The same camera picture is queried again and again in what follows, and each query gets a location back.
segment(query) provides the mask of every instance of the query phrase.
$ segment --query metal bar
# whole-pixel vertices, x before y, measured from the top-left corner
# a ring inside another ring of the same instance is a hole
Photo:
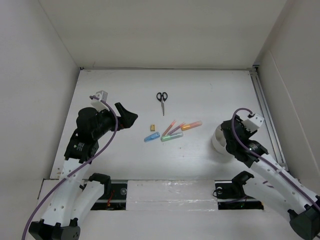
[[[272,121],[270,110],[268,108],[268,104],[267,104],[266,97],[264,95],[264,92],[263,92],[263,89],[262,89],[262,86],[261,86],[261,83],[259,80],[258,73],[255,68],[249,69],[249,73],[250,73],[252,84],[253,84],[253,87],[255,90],[256,98],[258,100],[261,112],[262,112],[263,117],[265,119],[266,128],[267,128],[270,140],[271,140],[271,144],[273,147],[276,161],[282,167],[285,167],[286,170],[288,170],[285,156],[283,154],[283,151],[282,151],[282,148],[280,145],[280,141],[279,141],[276,129],[275,129],[275,125]]]

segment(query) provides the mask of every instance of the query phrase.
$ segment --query blue object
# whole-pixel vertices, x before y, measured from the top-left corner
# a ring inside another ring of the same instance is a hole
[[[155,139],[158,139],[160,138],[160,133],[157,131],[156,133],[154,134],[151,134],[150,136],[147,136],[145,139],[144,139],[144,142],[150,142],[152,140],[155,140]]]

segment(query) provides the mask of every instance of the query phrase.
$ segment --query white wall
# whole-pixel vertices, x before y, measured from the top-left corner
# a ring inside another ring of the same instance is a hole
[[[320,1],[297,0],[259,75],[291,173],[320,193]]]
[[[49,177],[78,73],[37,0],[0,1],[0,180]]]
[[[250,68],[286,0],[39,0],[78,66]]]

